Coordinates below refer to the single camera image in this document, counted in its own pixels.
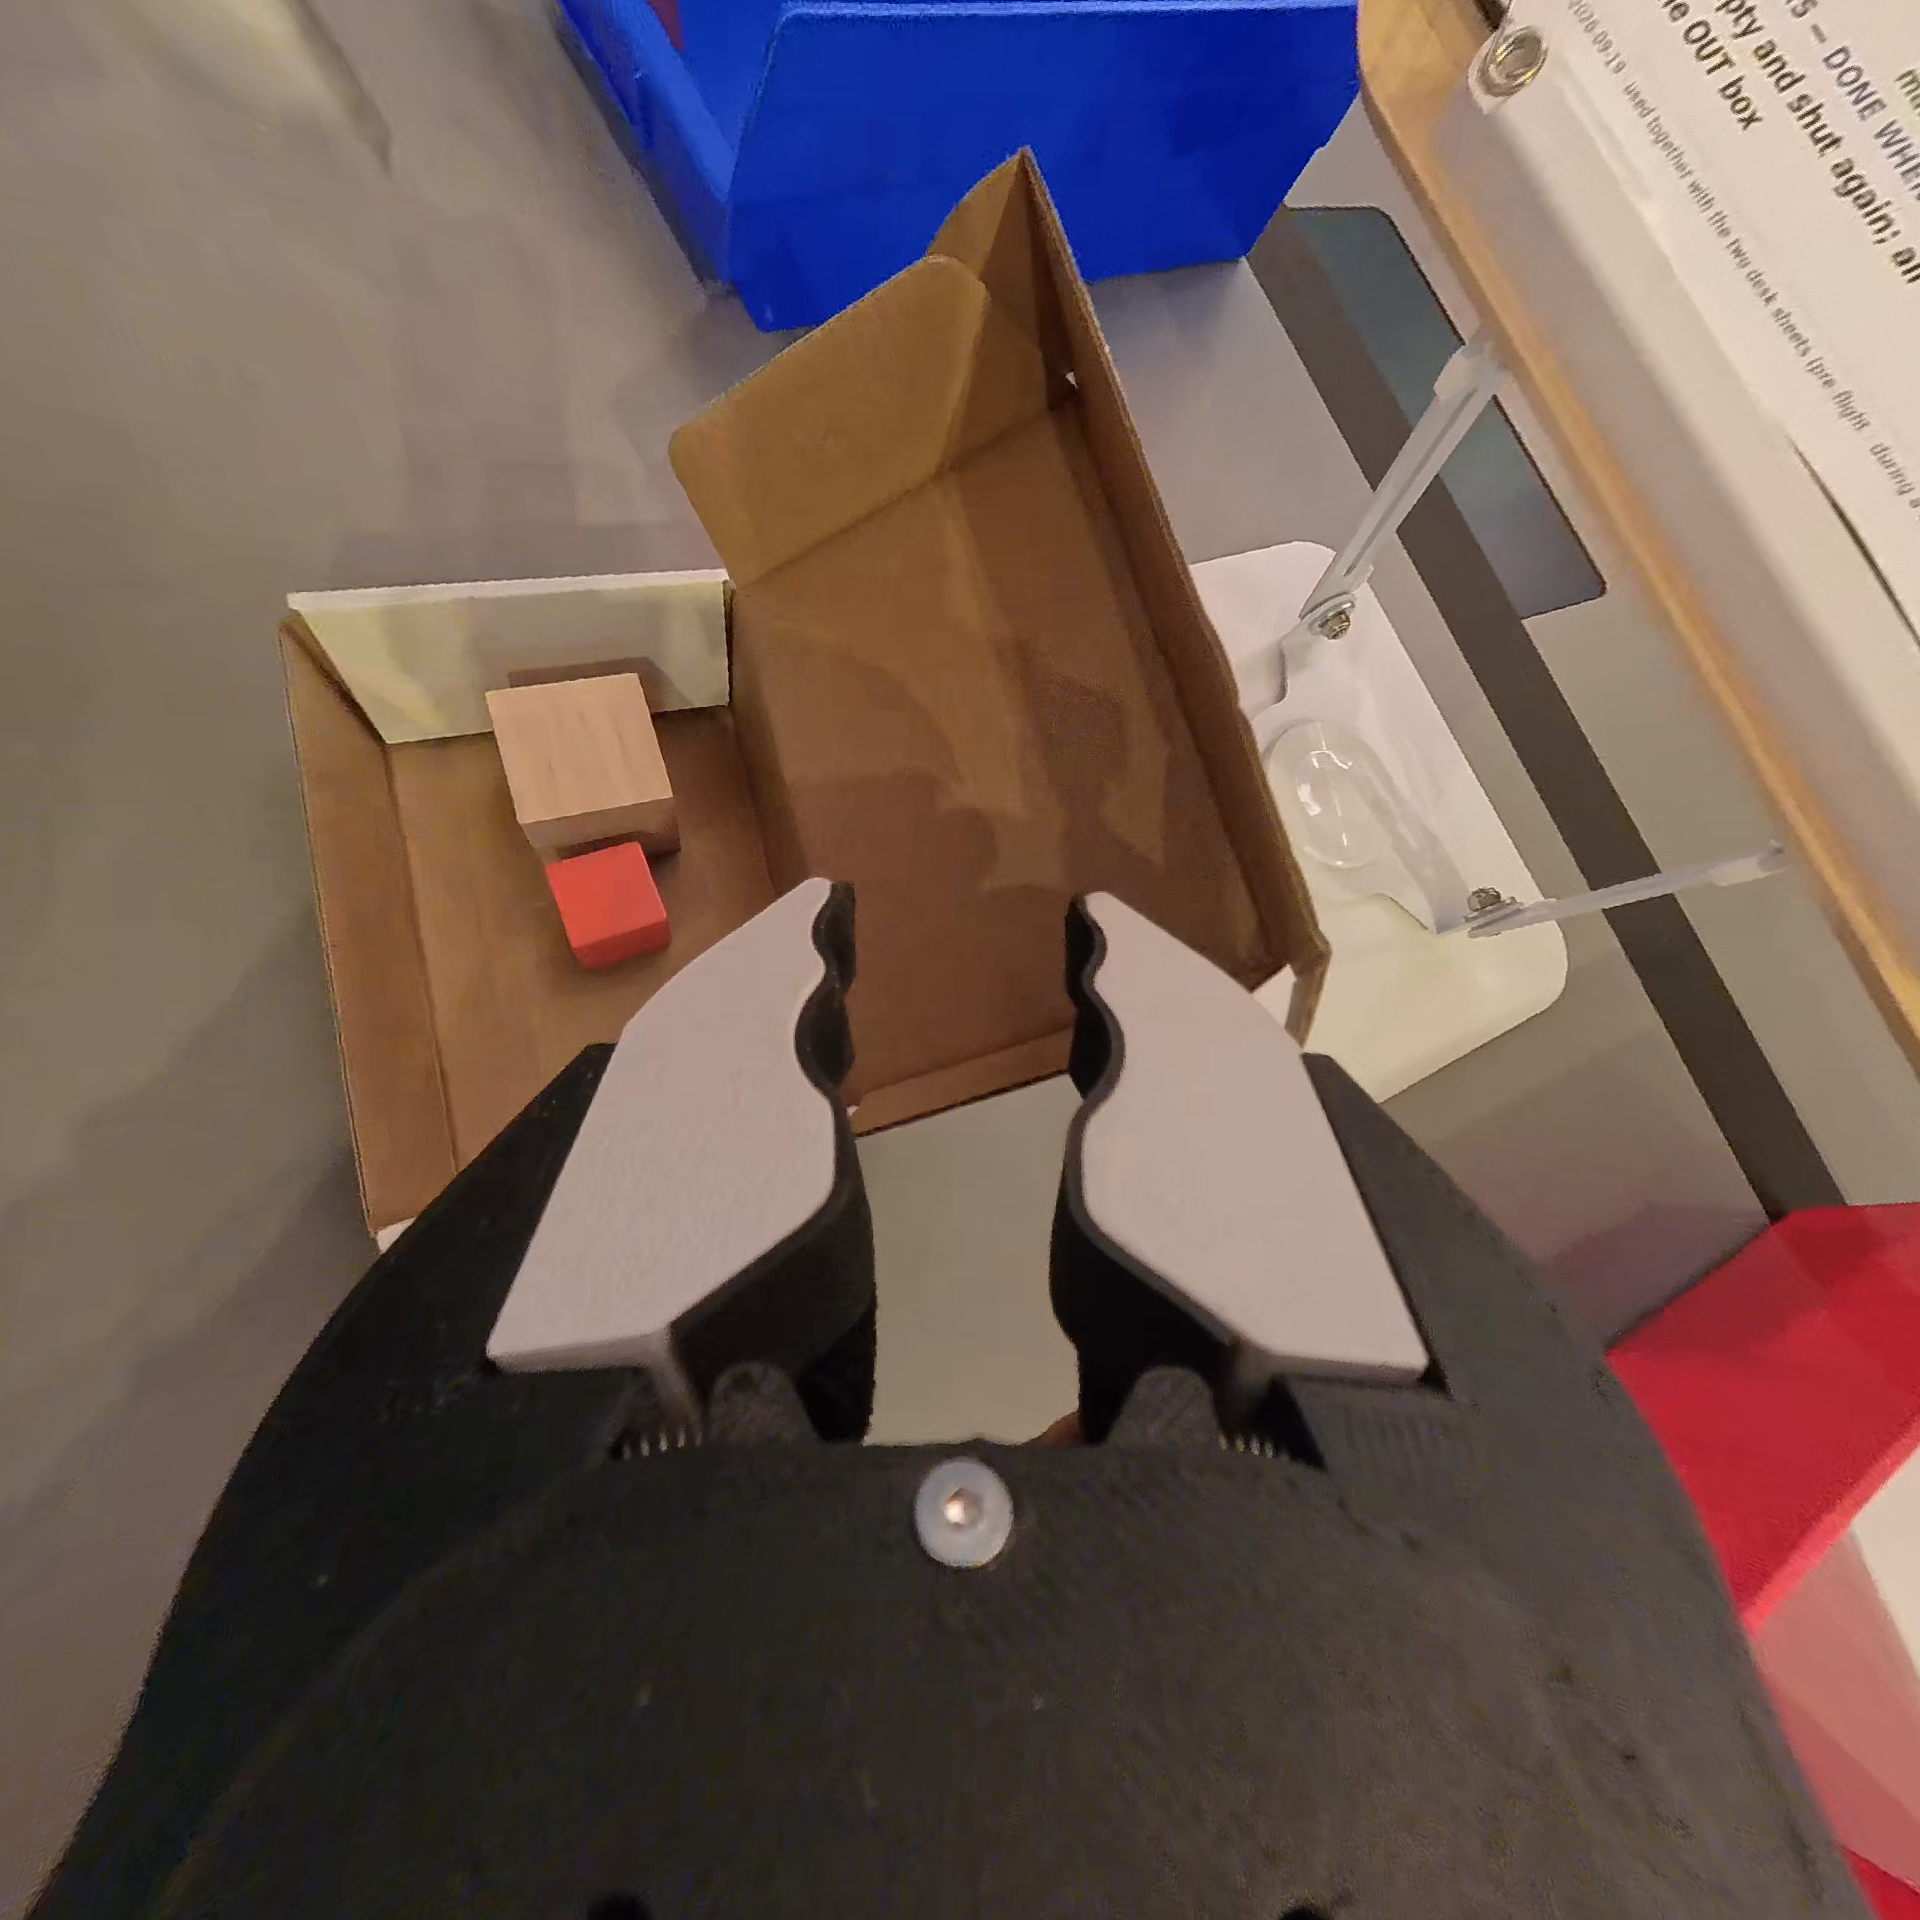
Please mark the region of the red cube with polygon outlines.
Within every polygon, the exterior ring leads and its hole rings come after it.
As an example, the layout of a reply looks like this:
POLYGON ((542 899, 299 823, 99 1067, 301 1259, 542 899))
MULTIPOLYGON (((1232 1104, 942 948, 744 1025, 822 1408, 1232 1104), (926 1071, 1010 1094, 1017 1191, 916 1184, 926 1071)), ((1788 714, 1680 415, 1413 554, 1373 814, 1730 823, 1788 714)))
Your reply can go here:
POLYGON ((654 865, 633 838, 549 857, 543 885, 584 972, 611 972, 673 940, 654 865))

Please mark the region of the wood-rimmed white board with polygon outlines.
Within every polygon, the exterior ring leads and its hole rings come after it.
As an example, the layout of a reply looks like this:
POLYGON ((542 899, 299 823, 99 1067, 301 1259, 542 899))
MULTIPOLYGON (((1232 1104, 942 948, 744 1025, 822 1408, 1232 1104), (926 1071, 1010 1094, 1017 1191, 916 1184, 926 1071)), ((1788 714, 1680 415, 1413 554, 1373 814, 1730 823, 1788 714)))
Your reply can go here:
POLYGON ((1794 865, 1916 1063, 1916 621, 1811 469, 1722 381, 1666 365, 1597 303, 1476 137, 1471 5, 1361 5, 1361 96, 1439 237, 1471 330, 1556 443, 1693 662, 1794 865))

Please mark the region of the wooden cube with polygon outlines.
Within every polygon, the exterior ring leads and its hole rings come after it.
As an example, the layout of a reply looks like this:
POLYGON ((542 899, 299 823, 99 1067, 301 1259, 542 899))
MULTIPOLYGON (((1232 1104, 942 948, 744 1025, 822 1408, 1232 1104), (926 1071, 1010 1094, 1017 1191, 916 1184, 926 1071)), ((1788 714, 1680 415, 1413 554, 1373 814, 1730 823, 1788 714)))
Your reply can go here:
POLYGON ((543 863, 610 843, 682 844, 673 784, 638 674, 486 693, 514 823, 543 863))

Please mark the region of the blue plastic bin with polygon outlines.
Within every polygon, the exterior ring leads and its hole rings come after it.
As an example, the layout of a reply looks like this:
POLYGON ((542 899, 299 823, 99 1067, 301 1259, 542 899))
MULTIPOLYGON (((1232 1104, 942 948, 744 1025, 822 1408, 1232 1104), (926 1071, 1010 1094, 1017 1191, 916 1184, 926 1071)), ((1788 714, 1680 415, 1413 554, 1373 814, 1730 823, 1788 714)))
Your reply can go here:
POLYGON ((1357 5, 555 5, 690 268, 813 326, 1030 153, 1086 279, 1250 253, 1361 91, 1357 5))

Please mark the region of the red box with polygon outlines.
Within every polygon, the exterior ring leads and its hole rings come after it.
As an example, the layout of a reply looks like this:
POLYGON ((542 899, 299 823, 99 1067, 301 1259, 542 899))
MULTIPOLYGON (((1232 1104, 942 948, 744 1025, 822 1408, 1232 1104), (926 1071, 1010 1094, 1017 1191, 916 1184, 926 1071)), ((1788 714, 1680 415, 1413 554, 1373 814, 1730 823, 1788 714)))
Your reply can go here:
POLYGON ((1612 1367, 1877 1917, 1916 1917, 1916 1205, 1796 1210, 1612 1367))

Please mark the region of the clear plastic dome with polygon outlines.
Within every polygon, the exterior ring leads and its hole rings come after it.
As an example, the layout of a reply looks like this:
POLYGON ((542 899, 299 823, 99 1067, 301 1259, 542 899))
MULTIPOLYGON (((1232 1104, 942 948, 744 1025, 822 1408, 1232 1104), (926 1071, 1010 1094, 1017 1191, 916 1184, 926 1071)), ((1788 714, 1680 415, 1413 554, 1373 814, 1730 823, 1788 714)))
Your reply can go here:
POLYGON ((1373 743, 1339 724, 1294 720, 1261 758, 1310 877, 1439 929, 1461 899, 1461 872, 1373 743))

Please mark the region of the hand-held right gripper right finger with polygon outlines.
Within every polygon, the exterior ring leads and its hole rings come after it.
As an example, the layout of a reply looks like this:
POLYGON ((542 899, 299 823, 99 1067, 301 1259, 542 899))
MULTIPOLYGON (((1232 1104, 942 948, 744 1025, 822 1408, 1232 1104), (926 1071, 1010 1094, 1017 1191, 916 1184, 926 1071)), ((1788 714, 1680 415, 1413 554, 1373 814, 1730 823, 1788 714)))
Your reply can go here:
POLYGON ((1283 1020, 1117 894, 1067 903, 1066 987, 1079 1112, 1048 1305, 1080 1437, 1107 1441, 1162 1370, 1257 1437, 1302 1380, 1427 1390, 1427 1339, 1283 1020))

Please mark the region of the dark grey pad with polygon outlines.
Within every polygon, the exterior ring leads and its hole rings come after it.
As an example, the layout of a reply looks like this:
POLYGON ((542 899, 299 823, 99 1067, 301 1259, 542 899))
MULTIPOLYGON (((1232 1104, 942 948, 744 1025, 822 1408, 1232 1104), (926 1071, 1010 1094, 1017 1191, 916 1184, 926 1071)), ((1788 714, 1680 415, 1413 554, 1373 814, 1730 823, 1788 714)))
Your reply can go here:
MULTIPOLYGON (((1423 415, 1461 330, 1380 209, 1292 209, 1339 317, 1405 421, 1423 415)), ((1495 400, 1461 437, 1442 487, 1523 620, 1607 596, 1607 580, 1495 400)))

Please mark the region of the white cardboard box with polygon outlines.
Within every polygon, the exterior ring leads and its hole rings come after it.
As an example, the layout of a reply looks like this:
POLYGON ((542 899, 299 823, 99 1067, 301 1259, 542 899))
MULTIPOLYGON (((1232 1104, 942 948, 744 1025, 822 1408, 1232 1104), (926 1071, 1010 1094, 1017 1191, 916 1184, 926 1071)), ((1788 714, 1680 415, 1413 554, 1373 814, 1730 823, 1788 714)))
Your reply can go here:
POLYGON ((1328 943, 1030 153, 667 443, 720 566, 296 592, 278 631, 355 1181, 419 1218, 803 877, 854 889, 857 1134, 1067 1067, 1107 891, 1306 1044, 1328 943), (488 693, 638 674, 669 943, 585 972, 488 693))

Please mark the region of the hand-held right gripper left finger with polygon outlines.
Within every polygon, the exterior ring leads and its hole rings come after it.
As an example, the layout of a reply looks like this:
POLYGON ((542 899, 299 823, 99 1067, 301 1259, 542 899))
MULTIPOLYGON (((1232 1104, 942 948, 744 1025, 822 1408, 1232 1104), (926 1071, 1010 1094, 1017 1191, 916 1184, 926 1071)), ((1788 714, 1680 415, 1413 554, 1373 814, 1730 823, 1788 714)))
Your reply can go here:
POLYGON ((495 1370, 633 1370, 681 1423, 732 1367, 774 1367, 827 1441, 869 1437, 853 984, 854 891, 806 877, 640 1003, 501 1300, 495 1370))

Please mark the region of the printed paper sheet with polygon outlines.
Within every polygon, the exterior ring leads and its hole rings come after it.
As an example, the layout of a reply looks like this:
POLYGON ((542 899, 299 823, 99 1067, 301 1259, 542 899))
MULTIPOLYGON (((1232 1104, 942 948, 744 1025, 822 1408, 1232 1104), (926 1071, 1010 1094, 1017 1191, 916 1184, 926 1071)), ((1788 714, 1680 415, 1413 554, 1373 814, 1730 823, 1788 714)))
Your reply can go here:
POLYGON ((1476 137, 1666 365, 1718 363, 1916 621, 1916 5, 1471 5, 1476 137))

